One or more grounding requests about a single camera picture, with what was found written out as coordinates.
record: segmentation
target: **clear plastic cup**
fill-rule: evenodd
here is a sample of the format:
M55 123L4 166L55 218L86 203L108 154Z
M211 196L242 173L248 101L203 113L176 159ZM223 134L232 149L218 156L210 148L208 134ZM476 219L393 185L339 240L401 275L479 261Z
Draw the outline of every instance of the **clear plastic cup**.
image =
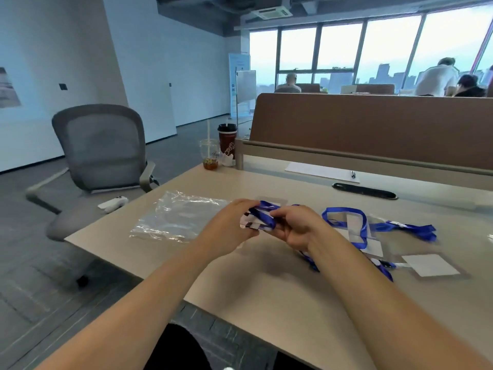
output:
M216 170L219 167L219 141L218 140L200 140L200 154L202 164L206 170Z

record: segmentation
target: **window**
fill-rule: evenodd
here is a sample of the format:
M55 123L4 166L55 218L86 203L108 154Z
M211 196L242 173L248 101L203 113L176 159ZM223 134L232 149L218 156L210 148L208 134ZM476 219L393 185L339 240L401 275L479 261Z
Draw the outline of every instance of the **window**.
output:
M315 83L322 88L327 88L329 93L341 93L342 86L350 86L353 83L352 72L333 72L332 74L315 74Z
M322 28L317 69L353 68L362 24Z
M316 27L282 31L279 70L311 69L316 32Z
M274 92L277 30L250 33L250 69L257 71L257 96Z
M490 84L492 74L490 72L491 65L493 65L493 38L490 37L490 41L481 57L481 61L479 61L478 67L474 72L474 74L478 76L478 83L482 86L486 87Z
M454 57L460 74L469 73L492 17L493 5L428 14L405 88L414 88L443 57Z
M421 16L369 21L361 51L359 83L402 87Z
M278 75L278 85L286 82L286 75ZM296 74L296 83L311 83L311 74Z

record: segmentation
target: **dark hair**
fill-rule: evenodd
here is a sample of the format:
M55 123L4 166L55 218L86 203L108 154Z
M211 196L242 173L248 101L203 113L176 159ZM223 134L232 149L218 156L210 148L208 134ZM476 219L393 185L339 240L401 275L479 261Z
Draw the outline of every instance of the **dark hair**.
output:
M456 64L455 58L445 57L438 61L438 64L446 64L447 66L453 66Z
M460 84L465 88L476 87L478 85L478 77L476 75L465 74L460 77L457 84Z

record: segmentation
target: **forearm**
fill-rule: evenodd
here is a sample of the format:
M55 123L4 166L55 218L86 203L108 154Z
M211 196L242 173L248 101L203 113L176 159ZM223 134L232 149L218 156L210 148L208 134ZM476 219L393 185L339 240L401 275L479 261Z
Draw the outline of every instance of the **forearm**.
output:
M208 265L191 243L59 348L40 370L142 369L177 305Z
M328 226L309 244L317 267L342 300L376 366L394 369L490 369Z

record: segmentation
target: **clear plastic bag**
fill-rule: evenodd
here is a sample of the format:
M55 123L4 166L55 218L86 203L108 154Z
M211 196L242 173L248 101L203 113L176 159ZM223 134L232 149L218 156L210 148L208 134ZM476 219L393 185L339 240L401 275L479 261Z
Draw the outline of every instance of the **clear plastic bag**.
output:
M166 191L158 200L156 209L139 219L130 231L130 236L186 243L195 239L206 224L228 204L227 200Z

